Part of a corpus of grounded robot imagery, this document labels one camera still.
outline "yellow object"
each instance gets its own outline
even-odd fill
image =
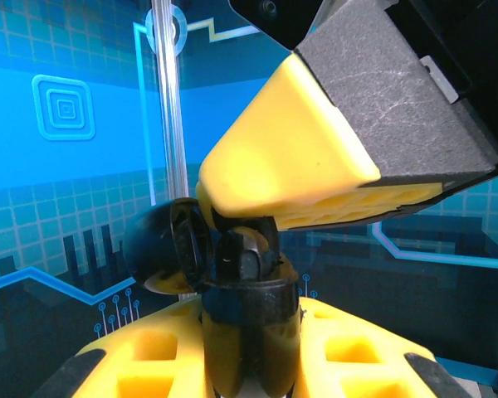
[[[279,231],[358,221],[442,193],[441,183],[362,187],[380,172],[304,62],[291,55],[220,139],[196,188],[207,223],[273,216]]]
[[[425,348],[312,298],[300,298],[294,398],[435,398],[404,354]],[[86,346],[106,351],[75,398],[214,398],[205,372],[200,296]]]

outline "grey foam pad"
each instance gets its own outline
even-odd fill
[[[295,52],[378,166],[383,180],[482,175],[498,152],[450,105],[376,0],[348,0]]]

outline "metal pole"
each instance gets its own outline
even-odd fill
[[[171,0],[153,0],[154,36],[157,47],[160,106],[166,153],[168,198],[188,197],[188,176],[184,153],[183,122],[179,99],[178,63],[174,50]],[[184,299],[191,294],[180,294]]]

